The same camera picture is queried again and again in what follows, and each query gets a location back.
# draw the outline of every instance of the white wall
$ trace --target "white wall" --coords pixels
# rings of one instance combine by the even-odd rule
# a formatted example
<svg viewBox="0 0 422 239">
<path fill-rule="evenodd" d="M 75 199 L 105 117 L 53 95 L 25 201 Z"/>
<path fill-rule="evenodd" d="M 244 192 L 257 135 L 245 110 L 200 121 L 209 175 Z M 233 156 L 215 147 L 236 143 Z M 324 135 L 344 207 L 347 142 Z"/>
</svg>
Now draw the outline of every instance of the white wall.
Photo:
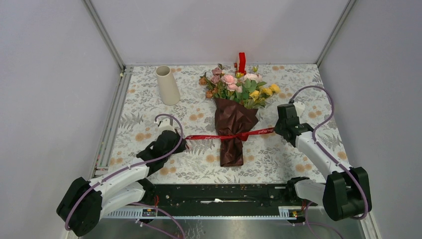
<svg viewBox="0 0 422 239">
<path fill-rule="evenodd" d="M 383 239 L 421 237 L 421 11 L 420 0 L 359 1 L 320 67 Z"/>
<path fill-rule="evenodd" d="M 126 64 L 314 63 L 347 0 L 93 0 Z"/>
<path fill-rule="evenodd" d="M 119 70 L 80 0 L 0 1 L 0 238 L 60 237 Z"/>
</svg>

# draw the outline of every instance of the leaf print pattern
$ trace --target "leaf print pattern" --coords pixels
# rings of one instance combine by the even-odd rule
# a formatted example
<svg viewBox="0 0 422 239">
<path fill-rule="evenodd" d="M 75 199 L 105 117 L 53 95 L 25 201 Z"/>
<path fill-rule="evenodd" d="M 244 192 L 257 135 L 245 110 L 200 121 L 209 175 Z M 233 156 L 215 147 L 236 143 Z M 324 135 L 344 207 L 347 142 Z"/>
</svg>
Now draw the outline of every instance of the leaf print pattern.
<svg viewBox="0 0 422 239">
<path fill-rule="evenodd" d="M 234 73 L 231 65 L 224 65 L 225 71 Z M 184 135 L 215 135 L 213 100 L 204 97 L 204 88 L 198 84 L 204 72 L 211 75 L 214 65 L 171 66 L 181 94 L 174 106 L 161 102 L 155 78 L 155 66 L 134 67 L 128 93 L 117 129 L 109 169 L 126 165 L 136 154 L 158 137 L 154 118 L 167 113 L 176 116 L 183 124 Z M 270 98 L 266 108 L 258 110 L 257 130 L 274 125 L 278 119 L 277 105 L 285 104 L 301 87 L 322 85 L 316 65 L 259 65 L 258 73 L 269 85 L 277 84 L 281 92 Z M 301 122 L 311 126 L 326 119 L 330 106 L 326 95 L 320 90 L 306 89 L 297 97 L 306 108 Z M 317 131 L 335 156 L 347 160 L 341 137 L 332 119 Z M 241 167 L 220 167 L 220 140 L 191 140 L 190 149 L 174 154 L 162 170 L 149 176 L 152 183 L 286 183 L 292 177 L 306 176 L 317 182 L 324 177 L 305 155 L 289 145 L 279 135 L 250 136 L 243 142 L 245 163 Z"/>
</svg>

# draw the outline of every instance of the white vase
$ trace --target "white vase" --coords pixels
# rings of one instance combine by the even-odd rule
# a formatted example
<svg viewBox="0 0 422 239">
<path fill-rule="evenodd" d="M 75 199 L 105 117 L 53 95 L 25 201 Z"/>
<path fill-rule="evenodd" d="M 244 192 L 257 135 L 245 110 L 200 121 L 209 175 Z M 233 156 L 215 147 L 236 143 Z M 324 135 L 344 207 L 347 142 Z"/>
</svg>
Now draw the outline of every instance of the white vase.
<svg viewBox="0 0 422 239">
<path fill-rule="evenodd" d="M 161 100 L 165 105 L 175 105 L 180 100 L 179 88 L 168 66 L 160 66 L 155 70 Z"/>
</svg>

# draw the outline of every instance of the bouquet wrapper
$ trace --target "bouquet wrapper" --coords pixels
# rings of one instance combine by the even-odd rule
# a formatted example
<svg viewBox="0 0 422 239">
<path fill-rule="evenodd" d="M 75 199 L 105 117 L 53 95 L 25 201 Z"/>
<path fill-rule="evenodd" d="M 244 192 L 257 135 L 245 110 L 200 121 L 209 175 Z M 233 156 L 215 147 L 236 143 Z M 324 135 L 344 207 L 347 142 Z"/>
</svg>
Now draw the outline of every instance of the bouquet wrapper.
<svg viewBox="0 0 422 239">
<path fill-rule="evenodd" d="M 215 110 L 215 129 L 218 135 L 236 135 L 249 132 L 257 123 L 258 109 L 247 109 L 243 105 L 226 99 L 214 98 L 217 109 Z M 222 139 L 220 147 L 220 166 L 243 165 L 243 143 L 239 137 Z"/>
</svg>

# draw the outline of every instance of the bouquet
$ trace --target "bouquet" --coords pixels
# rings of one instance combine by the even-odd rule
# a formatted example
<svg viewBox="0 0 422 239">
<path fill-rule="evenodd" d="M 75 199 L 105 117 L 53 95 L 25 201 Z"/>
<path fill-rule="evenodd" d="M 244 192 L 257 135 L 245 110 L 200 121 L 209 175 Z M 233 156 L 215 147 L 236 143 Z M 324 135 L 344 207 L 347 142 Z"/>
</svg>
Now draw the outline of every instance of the bouquet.
<svg viewBox="0 0 422 239">
<path fill-rule="evenodd" d="M 200 85 L 207 86 L 207 98 L 214 98 L 215 129 L 218 135 L 236 135 L 249 132 L 257 123 L 258 108 L 265 107 L 266 99 L 280 88 L 273 84 L 264 88 L 266 82 L 257 74 L 258 67 L 252 68 L 253 73 L 237 72 L 235 76 L 226 74 L 219 64 L 212 70 L 212 76 L 205 73 L 199 79 Z M 221 141 L 220 166 L 243 165 L 243 144 L 240 138 Z"/>
</svg>

